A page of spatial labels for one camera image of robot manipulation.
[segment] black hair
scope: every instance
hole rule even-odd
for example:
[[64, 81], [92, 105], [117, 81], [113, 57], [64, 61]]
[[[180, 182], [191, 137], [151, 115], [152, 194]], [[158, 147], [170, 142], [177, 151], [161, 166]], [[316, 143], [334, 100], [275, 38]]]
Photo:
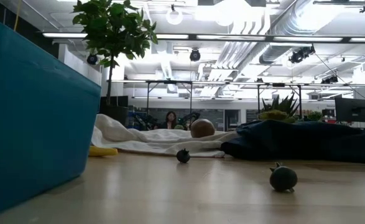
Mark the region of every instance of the black hair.
[[177, 115], [175, 114], [174, 111], [169, 111], [167, 113], [167, 115], [165, 115], [165, 122], [166, 122], [166, 124], [169, 122], [169, 115], [170, 114], [173, 114], [174, 115], [174, 120], [171, 122], [171, 128], [174, 129], [175, 126], [177, 125]]

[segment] woman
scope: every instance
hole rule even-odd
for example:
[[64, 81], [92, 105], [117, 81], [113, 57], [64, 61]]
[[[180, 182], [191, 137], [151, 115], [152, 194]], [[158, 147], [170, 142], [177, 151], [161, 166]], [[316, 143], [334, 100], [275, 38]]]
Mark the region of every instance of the woman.
[[165, 122], [161, 125], [163, 129], [174, 129], [177, 125], [177, 115], [173, 111], [169, 111], [165, 116]]

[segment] white blanket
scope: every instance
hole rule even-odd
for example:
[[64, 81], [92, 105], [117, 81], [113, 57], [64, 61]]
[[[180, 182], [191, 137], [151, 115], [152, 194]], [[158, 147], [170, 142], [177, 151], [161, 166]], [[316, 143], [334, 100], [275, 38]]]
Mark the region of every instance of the white blanket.
[[192, 157], [223, 157], [225, 153], [219, 150], [221, 144], [236, 137], [236, 132], [217, 131], [213, 136], [192, 138], [190, 131], [183, 130], [126, 129], [119, 121], [98, 114], [91, 143], [130, 152], [176, 155], [179, 150], [186, 149]]

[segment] dark blue blanket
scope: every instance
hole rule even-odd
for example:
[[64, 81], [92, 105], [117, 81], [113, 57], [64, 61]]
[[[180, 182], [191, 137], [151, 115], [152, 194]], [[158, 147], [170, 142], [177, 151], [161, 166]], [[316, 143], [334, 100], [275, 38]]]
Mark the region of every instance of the dark blue blanket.
[[247, 123], [221, 150], [239, 159], [316, 159], [365, 163], [365, 130], [338, 124], [280, 121]]

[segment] teal bin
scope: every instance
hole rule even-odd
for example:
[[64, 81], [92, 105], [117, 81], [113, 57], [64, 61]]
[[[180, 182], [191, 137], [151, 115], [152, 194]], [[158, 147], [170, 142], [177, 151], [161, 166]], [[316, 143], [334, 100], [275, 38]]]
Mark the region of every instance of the teal bin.
[[0, 211], [79, 176], [100, 86], [0, 23]]

